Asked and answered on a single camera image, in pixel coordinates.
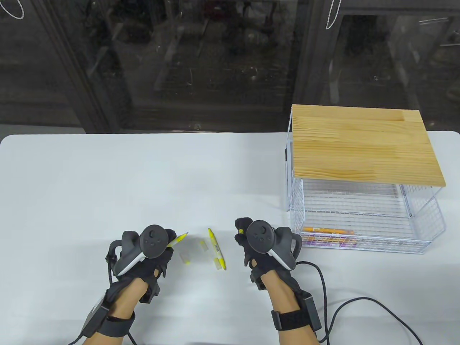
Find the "wooden board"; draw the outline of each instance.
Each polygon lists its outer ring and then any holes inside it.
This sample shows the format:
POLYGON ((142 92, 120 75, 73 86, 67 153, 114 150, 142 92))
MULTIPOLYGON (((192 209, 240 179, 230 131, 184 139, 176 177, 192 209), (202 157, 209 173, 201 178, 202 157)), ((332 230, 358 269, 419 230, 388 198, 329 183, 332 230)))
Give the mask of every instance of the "wooden board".
POLYGON ((444 187, 418 110, 292 105, 294 175, 444 187))

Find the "hand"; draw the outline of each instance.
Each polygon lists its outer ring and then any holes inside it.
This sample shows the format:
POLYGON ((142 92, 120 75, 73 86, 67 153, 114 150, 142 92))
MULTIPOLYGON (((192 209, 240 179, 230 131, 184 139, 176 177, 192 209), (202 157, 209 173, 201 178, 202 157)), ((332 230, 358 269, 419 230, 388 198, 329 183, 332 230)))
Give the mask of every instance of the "hand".
POLYGON ((275 258, 268 254, 261 254, 256 252, 247 242, 246 231, 249 225, 253 222, 250 218, 238 218, 235 221, 235 227, 240 232, 235 235, 235 241, 244 248, 244 265, 254 268, 257 266, 262 274, 271 270, 286 270, 275 258))
MULTIPOLYGON (((168 233, 168 242, 174 240, 177 235, 174 230, 165 229, 168 233)), ((143 261, 139 261, 137 264, 133 266, 128 272, 126 272, 123 276, 134 278, 149 278, 154 276, 157 278, 161 273, 163 277, 166 277, 166 268, 168 267, 168 263, 173 257, 174 249, 168 247, 165 249, 163 254, 159 257, 154 259, 145 258, 143 261)))
MULTIPOLYGON (((165 230, 168 234, 168 242, 171 242, 177 237, 173 230, 165 230)), ((150 296, 152 294, 152 287, 156 285, 157 277, 159 277, 161 273, 163 277, 166 277, 166 269, 169 261, 173 257, 173 253, 174 249, 168 247, 159 257, 154 259, 145 258, 143 261, 136 263, 128 272, 118 277, 117 282, 114 282, 110 286, 107 299, 114 300, 120 291, 128 287, 134 280, 139 281, 139 279, 136 278, 142 279, 142 281, 149 286, 147 292, 150 296)))

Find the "black cable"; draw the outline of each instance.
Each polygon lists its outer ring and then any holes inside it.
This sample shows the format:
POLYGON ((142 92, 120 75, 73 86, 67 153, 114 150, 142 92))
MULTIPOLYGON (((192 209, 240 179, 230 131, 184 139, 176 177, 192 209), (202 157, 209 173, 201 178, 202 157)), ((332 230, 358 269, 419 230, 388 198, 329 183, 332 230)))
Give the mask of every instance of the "black cable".
MULTIPOLYGON (((322 272, 319 269, 319 267, 317 265, 315 265, 314 263, 312 263, 312 262, 299 261, 299 262, 296 262, 296 264, 306 264, 306 265, 313 266, 314 268, 316 268, 316 270, 319 273, 319 277, 321 279, 321 284, 322 284, 322 295, 324 296, 324 329, 326 330, 326 334, 327 334, 327 331, 328 331, 328 309, 327 309, 326 306, 328 305, 328 295, 326 293, 326 282, 324 281, 324 276, 322 275, 322 272)), ((326 340, 327 345, 330 345, 328 335, 326 335, 322 340, 320 340, 320 343, 324 342, 324 340, 326 340)))
POLYGON ((413 331, 413 329, 411 327, 409 327, 403 320, 401 320, 398 316, 396 316, 395 313, 393 313, 390 309, 385 307, 381 302, 377 301, 376 299, 370 298, 370 297, 356 297, 356 298, 349 299, 348 301, 342 303, 337 308, 337 310, 334 312, 334 315, 332 316, 332 320, 331 320, 331 326, 328 328, 328 317, 327 317, 327 315, 328 315, 328 312, 327 312, 327 310, 328 310, 328 303, 327 303, 328 299, 326 297, 326 283, 324 281, 324 276, 322 275, 322 272, 321 272, 320 268, 317 265, 315 265, 314 263, 312 263, 312 262, 298 261, 298 262, 296 262, 296 264, 298 264, 298 265, 299 264, 305 264, 305 265, 313 266, 314 268, 316 268, 316 270, 319 273, 319 277, 321 278, 322 292, 324 294, 324 330, 326 331, 326 335, 324 336, 323 339, 321 339, 319 341, 320 343, 323 343, 325 340, 327 340, 327 344, 329 345, 329 335, 331 334, 332 326, 334 325, 335 318, 337 317, 337 314, 340 311, 340 309, 345 307, 347 304, 350 304, 351 302, 359 301, 361 299, 365 299, 365 300, 372 301, 372 302, 375 302, 378 305, 380 305, 383 309, 385 309, 388 313, 390 313, 391 316, 393 316, 395 319, 397 319, 405 328, 407 328, 407 330, 410 333, 412 333, 412 335, 415 337, 415 339, 418 341, 418 343, 420 345, 423 345, 422 341, 420 340, 418 335, 413 331))
POLYGON ((129 337, 129 340, 131 340, 132 345, 138 345, 138 344, 136 344, 136 342, 134 341, 134 338, 132 337, 131 333, 129 333, 129 332, 128 332, 128 337, 129 337))
POLYGON ((110 262, 107 263, 107 266, 109 267, 109 283, 112 285, 112 270, 110 268, 110 262))
POLYGON ((77 337, 77 339, 75 339, 74 341, 72 341, 71 343, 68 343, 67 345, 74 345, 76 344, 81 338, 82 338, 82 334, 80 333, 80 335, 77 337))

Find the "white string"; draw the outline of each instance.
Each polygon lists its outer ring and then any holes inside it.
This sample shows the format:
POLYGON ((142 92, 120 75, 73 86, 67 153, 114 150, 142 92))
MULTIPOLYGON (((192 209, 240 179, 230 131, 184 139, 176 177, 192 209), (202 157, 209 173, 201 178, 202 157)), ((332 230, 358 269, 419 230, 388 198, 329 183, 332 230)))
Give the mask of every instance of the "white string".
POLYGON ((0 7, 3 8, 3 10, 4 10, 6 13, 8 13, 10 16, 12 16, 14 19, 19 19, 19 20, 21 20, 21 19, 24 18, 24 8, 23 8, 23 5, 21 4, 21 1, 20 1, 20 0, 16 0, 16 1, 17 1, 17 3, 19 4, 19 6, 21 7, 22 15, 21 15, 20 17, 16 17, 15 15, 11 14, 10 12, 8 12, 8 10, 7 10, 6 8, 3 7, 3 5, 2 5, 2 3, 1 3, 2 0, 0 0, 0 7))
POLYGON ((329 30, 335 23, 335 20, 337 19, 337 16, 339 15, 339 9, 340 9, 340 4, 342 3, 342 0, 339 1, 339 5, 337 6, 337 12, 335 13, 335 18, 332 21, 331 25, 329 25, 329 19, 331 18, 331 12, 332 12, 332 6, 334 6, 334 0, 332 0, 331 3, 331 8, 329 8, 329 14, 328 14, 328 22, 326 23, 326 30, 329 30))

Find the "person's left hand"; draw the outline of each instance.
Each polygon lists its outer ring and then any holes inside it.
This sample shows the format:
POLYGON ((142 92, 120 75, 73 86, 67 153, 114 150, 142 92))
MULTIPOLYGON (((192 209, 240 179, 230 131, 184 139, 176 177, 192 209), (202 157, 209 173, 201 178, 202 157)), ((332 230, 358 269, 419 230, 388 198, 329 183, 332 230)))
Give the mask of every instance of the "person's left hand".
MULTIPOLYGON (((168 242, 174 240, 177 235, 176 232, 171 229, 165 229, 168 233, 168 242)), ((156 285, 157 277, 160 274, 163 274, 163 277, 166 277, 166 269, 169 261, 173 257, 174 249, 167 247, 165 251, 157 258, 148 259, 145 258, 143 261, 136 263, 128 272, 124 275, 118 277, 117 282, 109 288, 108 299, 113 300, 118 295, 118 293, 128 287, 136 278, 140 278, 145 282, 145 285, 142 285, 142 288, 147 289, 150 286, 151 288, 156 285)))
MULTIPOLYGON (((177 235, 174 230, 165 229, 168 233, 168 243, 174 240, 177 235)), ((163 277, 166 277, 166 268, 168 267, 168 263, 173 257, 174 249, 168 247, 165 251, 157 258, 148 259, 145 258, 143 261, 139 261, 137 264, 133 266, 128 272, 126 272, 123 276, 134 278, 148 278, 154 276, 155 278, 158 277, 161 273, 163 277)))

